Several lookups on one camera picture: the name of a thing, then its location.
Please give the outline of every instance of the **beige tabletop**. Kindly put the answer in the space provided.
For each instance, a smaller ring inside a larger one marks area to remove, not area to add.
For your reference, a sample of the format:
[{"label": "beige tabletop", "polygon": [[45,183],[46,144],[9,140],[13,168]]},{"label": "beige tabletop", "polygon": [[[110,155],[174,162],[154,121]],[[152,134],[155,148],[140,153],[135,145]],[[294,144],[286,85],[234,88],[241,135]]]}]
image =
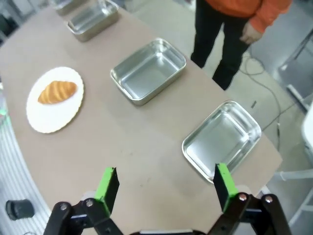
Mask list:
[{"label": "beige tabletop", "polygon": [[[124,233],[185,228],[207,232],[221,208],[214,186],[187,162],[181,143],[228,97],[187,59],[184,73],[170,87],[144,106],[129,102],[110,70],[155,37],[121,9],[116,24],[81,43],[53,9],[43,10],[0,49],[0,76],[12,125],[50,208],[59,201],[76,204],[84,192],[97,188],[106,167],[115,166],[120,188],[112,218]],[[26,100],[35,81],[58,66],[80,73],[85,97],[68,126],[41,134],[28,124]],[[234,180],[257,193],[280,162],[262,135],[233,173]]]}]

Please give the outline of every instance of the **bolt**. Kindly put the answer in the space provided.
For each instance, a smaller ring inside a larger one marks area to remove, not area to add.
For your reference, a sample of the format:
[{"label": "bolt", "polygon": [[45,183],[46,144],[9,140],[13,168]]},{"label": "bolt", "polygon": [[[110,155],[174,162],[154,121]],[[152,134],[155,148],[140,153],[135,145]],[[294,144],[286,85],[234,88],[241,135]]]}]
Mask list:
[{"label": "bolt", "polygon": [[61,205],[61,207],[60,207],[60,209],[61,209],[62,211],[64,211],[66,208],[67,208],[67,205],[66,205],[65,203],[63,203],[63,204]]},{"label": "bolt", "polygon": [[91,207],[93,205],[93,201],[92,200],[88,200],[87,202],[86,202],[86,206],[87,207]]},{"label": "bolt", "polygon": [[243,193],[240,194],[240,195],[239,195],[239,200],[240,200],[240,201],[245,201],[245,200],[246,200],[246,195],[243,194]]},{"label": "bolt", "polygon": [[265,197],[265,201],[266,201],[267,203],[271,203],[271,202],[273,201],[273,198],[272,198],[271,196],[266,196],[266,197]]}]

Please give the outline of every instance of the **white corrugated surface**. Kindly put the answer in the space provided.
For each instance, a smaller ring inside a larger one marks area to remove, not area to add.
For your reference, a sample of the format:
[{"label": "white corrugated surface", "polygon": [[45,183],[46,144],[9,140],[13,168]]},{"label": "white corrugated surface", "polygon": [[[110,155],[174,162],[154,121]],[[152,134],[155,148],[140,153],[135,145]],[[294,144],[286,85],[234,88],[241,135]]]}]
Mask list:
[{"label": "white corrugated surface", "polygon": [[[30,219],[11,221],[5,212],[7,200],[29,199],[35,208]],[[4,235],[41,235],[50,209],[39,193],[17,144],[9,116],[0,120],[0,231]]]}]

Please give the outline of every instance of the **person's hand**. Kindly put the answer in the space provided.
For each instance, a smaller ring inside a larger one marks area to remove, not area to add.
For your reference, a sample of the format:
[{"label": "person's hand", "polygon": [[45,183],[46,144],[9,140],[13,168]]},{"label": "person's hand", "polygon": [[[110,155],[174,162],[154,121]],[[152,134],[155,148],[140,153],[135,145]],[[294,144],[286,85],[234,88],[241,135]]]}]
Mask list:
[{"label": "person's hand", "polygon": [[241,36],[240,40],[250,45],[251,43],[254,43],[262,38],[262,35],[263,33],[255,30],[250,22],[247,22],[244,26],[243,35]]}]

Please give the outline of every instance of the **gray floor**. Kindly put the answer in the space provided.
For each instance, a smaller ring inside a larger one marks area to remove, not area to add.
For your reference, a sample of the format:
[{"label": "gray floor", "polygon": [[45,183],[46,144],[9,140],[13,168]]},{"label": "gray floor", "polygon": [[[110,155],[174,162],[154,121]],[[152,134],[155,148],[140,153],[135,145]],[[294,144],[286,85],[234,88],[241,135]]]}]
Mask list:
[{"label": "gray floor", "polygon": [[[133,2],[136,6],[141,5],[140,7],[133,8],[133,14],[135,16],[154,29],[160,37],[174,44],[186,56],[190,55],[195,33],[193,11],[174,1],[168,0],[134,0]],[[293,4],[291,8],[292,15],[281,16],[275,25],[267,30],[262,41],[252,47],[253,55],[257,55],[258,59],[266,61],[265,67],[268,71],[268,73],[265,72],[261,75],[254,76],[254,78],[274,91],[282,110],[293,105],[294,100],[286,93],[281,83],[276,82],[273,77],[277,74],[278,68],[290,57],[313,26],[312,23],[304,23],[300,19],[307,16],[297,5]],[[296,22],[298,24],[301,22],[303,27],[302,34],[296,33],[298,28],[295,24]],[[288,40],[284,40],[281,35],[284,35]],[[220,33],[212,54],[204,68],[208,79],[212,76],[221,58],[223,38],[223,33]],[[260,64],[249,61],[248,71],[250,73],[261,70],[262,67]],[[241,72],[236,75],[227,93],[231,99],[241,103],[258,121],[261,127],[265,127],[278,115],[277,105],[269,91],[254,83],[248,76]],[[301,124],[304,116],[304,113],[297,105],[293,105],[281,115],[280,153],[283,163],[278,171],[311,168],[311,164],[304,152],[304,143],[301,137]],[[276,125],[275,122],[264,131],[275,146],[277,146],[278,142]],[[268,188],[280,198],[288,220],[295,213],[312,187],[312,180],[288,182],[271,180],[268,183]],[[313,225],[312,223],[308,223],[308,220],[313,220],[313,214],[303,214],[293,226],[293,234],[311,235],[313,233]],[[251,232],[251,229],[247,226],[243,226],[241,229],[240,234],[250,234]]]}]

